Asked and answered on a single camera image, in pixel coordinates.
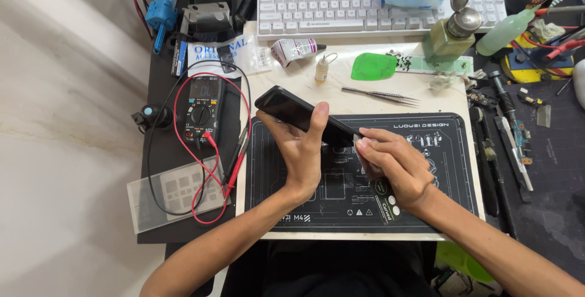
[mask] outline spacebar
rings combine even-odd
[[[346,19],[343,21],[315,21],[315,22],[301,22],[299,24],[301,33],[310,32],[348,32],[348,31],[363,31],[363,19]]]

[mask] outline white keyboard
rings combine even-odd
[[[258,39],[350,38],[423,35],[453,14],[450,0],[438,9],[388,8],[381,0],[257,0]],[[469,0],[483,16],[478,32],[504,19],[504,0]]]

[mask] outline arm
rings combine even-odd
[[[307,133],[258,111],[289,170],[286,184],[257,207],[189,242],[162,263],[140,297],[183,297],[234,262],[290,211],[311,198],[321,179],[321,135],[329,105],[319,103]]]
[[[399,204],[445,233],[514,296],[585,296],[585,286],[544,257],[479,219],[431,184],[429,164],[399,135],[360,129],[361,156],[380,167]]]

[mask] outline green spray bottle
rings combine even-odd
[[[526,28],[528,23],[534,19],[534,12],[541,7],[546,0],[531,0],[516,15],[510,15],[496,24],[490,32],[487,32],[476,44],[476,50],[484,56],[491,56],[498,50],[506,47],[512,40],[518,38]]]

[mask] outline clear plastic case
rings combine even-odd
[[[204,159],[203,163],[212,169],[215,166],[215,156]],[[215,176],[221,181],[223,179],[221,160],[215,173]],[[203,171],[201,165],[195,162],[152,175],[151,180],[157,201],[164,204],[168,211],[184,213],[191,210],[193,196],[203,182]],[[128,183],[126,188],[128,189],[135,234],[191,216],[190,212],[184,216],[172,216],[159,209],[150,192],[148,178]],[[205,184],[203,199],[195,213],[204,213],[222,206],[221,187],[213,178],[210,178]]]

